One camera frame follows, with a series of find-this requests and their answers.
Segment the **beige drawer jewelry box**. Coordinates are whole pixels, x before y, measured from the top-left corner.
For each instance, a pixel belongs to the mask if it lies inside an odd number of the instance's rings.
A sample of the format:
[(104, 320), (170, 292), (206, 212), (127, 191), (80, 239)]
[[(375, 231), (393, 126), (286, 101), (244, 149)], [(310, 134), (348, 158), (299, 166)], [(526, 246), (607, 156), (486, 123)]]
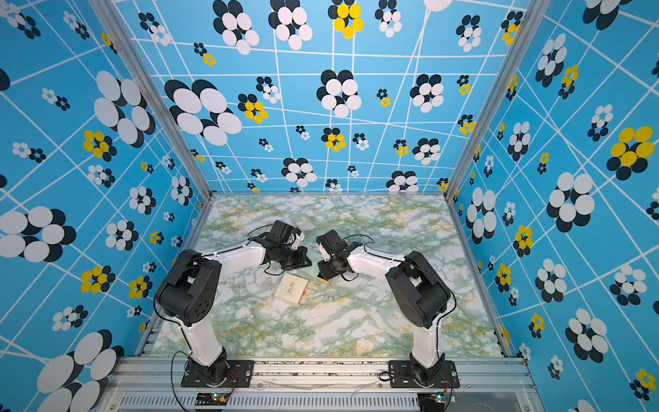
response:
[(308, 284), (307, 279), (286, 273), (281, 277), (281, 282), (275, 292), (275, 298), (298, 306), (307, 291)]

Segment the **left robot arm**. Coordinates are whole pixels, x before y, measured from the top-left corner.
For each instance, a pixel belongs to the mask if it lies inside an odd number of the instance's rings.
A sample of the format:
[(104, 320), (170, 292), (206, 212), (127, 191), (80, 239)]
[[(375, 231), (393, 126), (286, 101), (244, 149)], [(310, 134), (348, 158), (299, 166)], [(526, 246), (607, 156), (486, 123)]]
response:
[(277, 263), (284, 271), (309, 267), (303, 232), (283, 221), (270, 230), (219, 252), (185, 249), (161, 282), (154, 297), (158, 316), (175, 323), (187, 347), (183, 387), (247, 387), (250, 377), (231, 369), (226, 349), (214, 332), (209, 314), (223, 276), (264, 264)]

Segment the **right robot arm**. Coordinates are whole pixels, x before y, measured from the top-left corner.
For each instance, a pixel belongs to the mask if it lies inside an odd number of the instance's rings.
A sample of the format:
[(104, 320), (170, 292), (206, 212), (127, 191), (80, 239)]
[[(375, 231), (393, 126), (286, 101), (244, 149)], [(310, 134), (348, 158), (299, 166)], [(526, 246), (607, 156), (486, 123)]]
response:
[(384, 280), (404, 317), (413, 326), (411, 374), (417, 384), (429, 387), (443, 377), (444, 351), (441, 322), (452, 310), (455, 295), (420, 252), (393, 255), (360, 242), (348, 243), (334, 230), (316, 238), (322, 260), (319, 278), (329, 282), (347, 273)]

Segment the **left circuit board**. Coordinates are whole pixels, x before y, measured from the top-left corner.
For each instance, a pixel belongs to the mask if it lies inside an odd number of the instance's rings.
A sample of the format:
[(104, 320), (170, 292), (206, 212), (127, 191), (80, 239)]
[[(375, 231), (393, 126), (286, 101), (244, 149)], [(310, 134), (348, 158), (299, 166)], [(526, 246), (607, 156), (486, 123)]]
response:
[(231, 392), (199, 392), (195, 399), (196, 406), (220, 407), (228, 405), (232, 396)]

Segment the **circuit board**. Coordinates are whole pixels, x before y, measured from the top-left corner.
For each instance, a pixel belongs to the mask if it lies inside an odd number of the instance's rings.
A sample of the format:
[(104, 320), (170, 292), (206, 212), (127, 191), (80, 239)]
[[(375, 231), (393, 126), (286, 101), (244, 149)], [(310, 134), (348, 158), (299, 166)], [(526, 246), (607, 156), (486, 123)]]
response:
[(232, 396), (231, 392), (199, 392), (195, 399), (196, 406), (220, 407), (228, 405)]
[(419, 393), (417, 395), (420, 412), (446, 412), (452, 396), (439, 393)]

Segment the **right circuit board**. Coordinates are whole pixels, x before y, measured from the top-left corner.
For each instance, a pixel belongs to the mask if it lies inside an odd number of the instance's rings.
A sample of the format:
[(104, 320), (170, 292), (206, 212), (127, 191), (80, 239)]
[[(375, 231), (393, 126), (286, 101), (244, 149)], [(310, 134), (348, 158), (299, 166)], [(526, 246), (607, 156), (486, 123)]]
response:
[(419, 393), (417, 395), (420, 412), (446, 412), (452, 396), (439, 393)]

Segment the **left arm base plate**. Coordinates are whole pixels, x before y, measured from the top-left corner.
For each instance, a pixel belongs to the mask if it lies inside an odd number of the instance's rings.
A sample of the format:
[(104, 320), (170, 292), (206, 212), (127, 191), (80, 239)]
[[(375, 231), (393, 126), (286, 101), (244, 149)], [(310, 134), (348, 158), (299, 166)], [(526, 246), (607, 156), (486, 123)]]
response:
[(185, 364), (181, 379), (184, 388), (247, 388), (254, 373), (253, 360), (218, 360), (204, 367), (191, 358)]

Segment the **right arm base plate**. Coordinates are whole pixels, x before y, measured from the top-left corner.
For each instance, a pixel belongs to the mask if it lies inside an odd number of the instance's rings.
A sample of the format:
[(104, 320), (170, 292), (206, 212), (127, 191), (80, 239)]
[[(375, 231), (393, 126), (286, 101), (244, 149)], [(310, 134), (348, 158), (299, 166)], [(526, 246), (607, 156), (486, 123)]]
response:
[(458, 389), (461, 384), (456, 365), (451, 360), (424, 368), (416, 360), (390, 360), (387, 372), (395, 389)]

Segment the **aluminium front rail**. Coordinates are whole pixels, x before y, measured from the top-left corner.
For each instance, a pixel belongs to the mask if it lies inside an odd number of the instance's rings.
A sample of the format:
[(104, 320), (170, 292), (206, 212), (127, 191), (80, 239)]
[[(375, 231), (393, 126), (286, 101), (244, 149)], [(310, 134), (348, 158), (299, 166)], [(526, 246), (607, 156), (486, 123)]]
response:
[[(184, 388), (184, 360), (130, 358), (115, 371), (99, 411), (420, 411), (419, 393), (452, 396), (447, 411), (542, 411), (525, 362), (454, 361), (458, 389), (395, 389), (389, 361), (403, 358), (257, 358), (247, 388)], [(226, 406), (196, 406), (199, 392), (231, 392)]]

